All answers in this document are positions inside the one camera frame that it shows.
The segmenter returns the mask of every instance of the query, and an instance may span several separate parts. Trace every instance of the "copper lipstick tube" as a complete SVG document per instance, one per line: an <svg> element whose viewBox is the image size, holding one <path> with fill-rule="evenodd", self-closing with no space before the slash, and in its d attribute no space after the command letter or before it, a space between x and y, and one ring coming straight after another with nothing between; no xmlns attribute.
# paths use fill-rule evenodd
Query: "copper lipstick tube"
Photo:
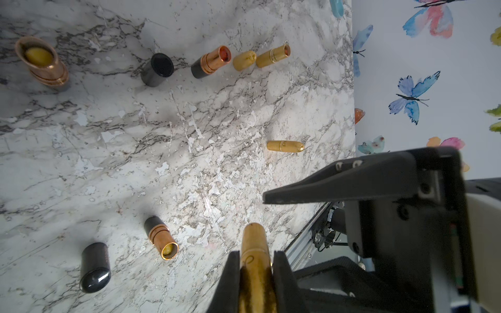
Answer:
<svg viewBox="0 0 501 313"><path fill-rule="evenodd" d="M169 228L157 216L152 216L144 222L144 230L148 239L155 245L164 260L171 260L179 251L179 245L172 238Z"/></svg>
<svg viewBox="0 0 501 313"><path fill-rule="evenodd" d="M280 60L288 58L290 55L291 47L289 47L289 45L283 45L281 47L266 51L262 55L258 56L256 60L256 66L258 68L263 68Z"/></svg>
<svg viewBox="0 0 501 313"><path fill-rule="evenodd" d="M203 55L191 66L191 73L201 79L217 71L231 61L231 52L226 46L220 46L211 53Z"/></svg>
<svg viewBox="0 0 501 313"><path fill-rule="evenodd" d="M25 51L31 47L38 47L47 50L52 54L53 61L46 67L34 65L28 61ZM35 37L22 37L16 42L16 54L28 66L30 73L42 84L58 90L64 89L70 79L68 69L54 48L45 41Z"/></svg>

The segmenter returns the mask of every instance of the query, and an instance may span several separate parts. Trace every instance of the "lipstick cap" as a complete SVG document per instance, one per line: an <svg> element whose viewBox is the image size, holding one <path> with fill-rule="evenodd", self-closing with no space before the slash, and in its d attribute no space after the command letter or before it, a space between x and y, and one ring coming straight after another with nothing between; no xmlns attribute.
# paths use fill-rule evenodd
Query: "lipstick cap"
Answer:
<svg viewBox="0 0 501 313"><path fill-rule="evenodd" d="M103 289L111 279L108 247L102 242L87 246L82 252L80 290L93 293Z"/></svg>
<svg viewBox="0 0 501 313"><path fill-rule="evenodd" d="M155 53L143 66L141 79L150 87L157 87L174 73L172 60L163 53Z"/></svg>
<svg viewBox="0 0 501 313"><path fill-rule="evenodd" d="M256 62L256 53L254 51L246 51L233 59L233 67L237 71L243 71Z"/></svg>

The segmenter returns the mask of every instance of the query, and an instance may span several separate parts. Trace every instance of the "lipstick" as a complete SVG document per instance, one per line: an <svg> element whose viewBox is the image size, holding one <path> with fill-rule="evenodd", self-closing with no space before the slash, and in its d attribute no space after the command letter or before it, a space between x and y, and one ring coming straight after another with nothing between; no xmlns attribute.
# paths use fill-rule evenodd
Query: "lipstick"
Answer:
<svg viewBox="0 0 501 313"><path fill-rule="evenodd" d="M283 45L281 47L266 51L262 55L258 56L258 59L256 60L256 65L258 68L263 68L265 66L276 63L280 60L286 59L290 55L291 55L291 47L289 47L289 45Z"/></svg>
<svg viewBox="0 0 501 313"><path fill-rule="evenodd" d="M51 45L35 37L21 37L15 50L37 81L57 90L68 86L68 69Z"/></svg>
<svg viewBox="0 0 501 313"><path fill-rule="evenodd" d="M195 78L202 79L217 71L231 61L231 52L226 46L221 46L211 53L203 55L191 66Z"/></svg>
<svg viewBox="0 0 501 313"><path fill-rule="evenodd" d="M155 245L158 253L164 260L170 260L177 255L179 245L172 238L169 228L157 216L152 216L144 222L144 230L148 239Z"/></svg>

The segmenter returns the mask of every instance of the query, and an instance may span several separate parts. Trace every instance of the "black lipstick cap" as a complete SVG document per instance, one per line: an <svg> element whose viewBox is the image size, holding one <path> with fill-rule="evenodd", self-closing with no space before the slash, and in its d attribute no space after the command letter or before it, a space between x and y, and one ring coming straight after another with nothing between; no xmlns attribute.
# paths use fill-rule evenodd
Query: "black lipstick cap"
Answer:
<svg viewBox="0 0 501 313"><path fill-rule="evenodd" d="M93 293L103 289L111 279L108 246L96 242L87 246L82 252L80 269L80 290Z"/></svg>
<svg viewBox="0 0 501 313"><path fill-rule="evenodd" d="M150 87L157 87L174 73L172 60L163 53L155 53L143 66L141 79Z"/></svg>

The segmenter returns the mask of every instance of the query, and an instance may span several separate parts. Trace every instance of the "wall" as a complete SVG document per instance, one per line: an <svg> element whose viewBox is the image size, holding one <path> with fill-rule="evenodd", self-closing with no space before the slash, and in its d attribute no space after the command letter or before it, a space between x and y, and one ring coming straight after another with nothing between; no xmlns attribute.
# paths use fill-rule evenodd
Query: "wall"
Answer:
<svg viewBox="0 0 501 313"><path fill-rule="evenodd" d="M353 35L373 25L361 48L365 57L357 55L355 107L365 112L356 124L357 155L436 145L452 138L443 144L461 148L466 179L501 176L501 133L489 130L501 116L498 111L486 113L501 104L501 47L495 44L501 44L496 39L501 36L501 2L454 1L432 6L414 25L407 23L423 9L414 7L424 1L353 1ZM427 14L436 17L428 24L437 23L415 31ZM416 102L417 124L405 108L390 113L390 103L401 99L396 94L405 96L397 87L401 78L411 76L417 84L438 71L435 83L417 97L429 99L424 101L428 106ZM384 139L372 146L378 136Z"/></svg>

